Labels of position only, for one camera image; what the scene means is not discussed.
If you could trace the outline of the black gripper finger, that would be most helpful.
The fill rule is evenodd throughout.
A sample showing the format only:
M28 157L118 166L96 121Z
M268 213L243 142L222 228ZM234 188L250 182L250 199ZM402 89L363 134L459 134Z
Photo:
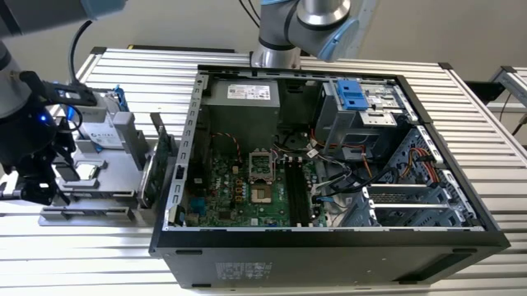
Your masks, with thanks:
M55 169L66 182L80 180L80 176L75 169L75 161L72 153L76 151L72 135L56 135L52 142L52 149L56 152L56 158L52 162Z
M24 156L18 165L2 165L4 177L14 177L10 181L2 181L2 201L24 200L50 206L59 198L63 204L70 205L70 198L56 183L55 158L54 150L42 150Z

